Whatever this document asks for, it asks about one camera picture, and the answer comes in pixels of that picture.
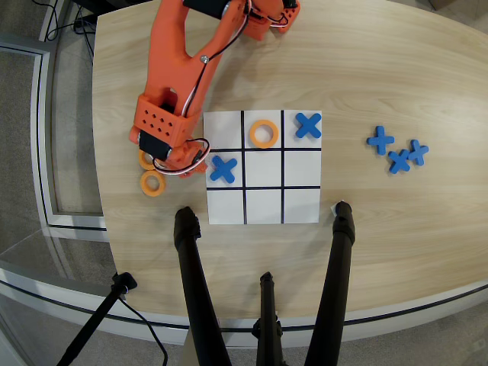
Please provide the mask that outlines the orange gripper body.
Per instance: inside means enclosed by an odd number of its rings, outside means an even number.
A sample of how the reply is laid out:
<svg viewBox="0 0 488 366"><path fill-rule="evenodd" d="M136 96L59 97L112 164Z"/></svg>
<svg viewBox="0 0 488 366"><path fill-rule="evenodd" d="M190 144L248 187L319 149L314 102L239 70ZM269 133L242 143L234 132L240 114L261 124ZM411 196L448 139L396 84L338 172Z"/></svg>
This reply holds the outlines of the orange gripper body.
<svg viewBox="0 0 488 366"><path fill-rule="evenodd" d="M156 137L140 131L138 134L140 165L145 170L156 170L163 175L187 178L194 173L205 173L205 159L210 152L207 139L186 140L177 147L170 147Z"/></svg>

